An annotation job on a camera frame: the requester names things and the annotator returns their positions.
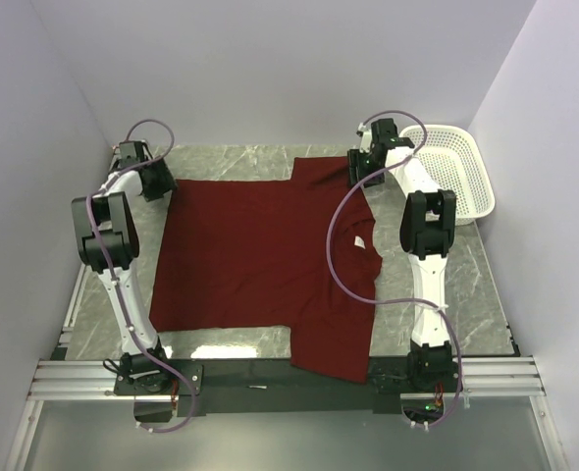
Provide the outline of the dark red t-shirt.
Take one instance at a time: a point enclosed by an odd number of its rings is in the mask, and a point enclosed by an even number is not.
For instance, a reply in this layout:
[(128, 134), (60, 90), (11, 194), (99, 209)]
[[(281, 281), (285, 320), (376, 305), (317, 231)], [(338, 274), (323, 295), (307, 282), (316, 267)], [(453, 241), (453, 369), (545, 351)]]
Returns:
[(293, 366), (366, 380), (382, 259), (343, 157), (297, 158), (286, 181), (181, 180), (150, 319), (160, 333), (285, 326)]

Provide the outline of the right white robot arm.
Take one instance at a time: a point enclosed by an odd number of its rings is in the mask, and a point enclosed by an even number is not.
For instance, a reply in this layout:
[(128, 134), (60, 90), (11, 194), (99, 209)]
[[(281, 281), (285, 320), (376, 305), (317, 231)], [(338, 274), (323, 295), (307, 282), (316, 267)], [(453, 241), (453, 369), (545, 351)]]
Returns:
[(417, 154), (428, 139), (399, 134), (389, 112), (376, 114), (358, 126), (359, 147), (347, 152), (348, 185), (380, 184), (389, 172), (405, 196), (399, 243), (407, 254), (413, 278), (414, 326), (405, 378), (417, 391), (436, 391), (457, 373), (452, 359), (446, 311), (445, 271), (454, 243), (456, 195), (429, 175)]

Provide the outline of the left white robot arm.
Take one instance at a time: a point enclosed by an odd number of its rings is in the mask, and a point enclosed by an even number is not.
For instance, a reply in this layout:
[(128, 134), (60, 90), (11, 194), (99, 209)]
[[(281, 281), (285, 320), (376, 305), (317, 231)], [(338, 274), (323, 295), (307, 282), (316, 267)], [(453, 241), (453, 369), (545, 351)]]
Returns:
[(176, 393), (178, 379), (167, 366), (140, 292), (140, 241), (130, 200), (154, 201), (177, 185), (164, 159), (153, 157), (146, 142), (127, 139), (117, 150), (106, 182), (71, 203), (79, 258), (106, 289), (121, 336), (121, 358), (107, 358), (102, 366), (115, 375), (119, 394)]

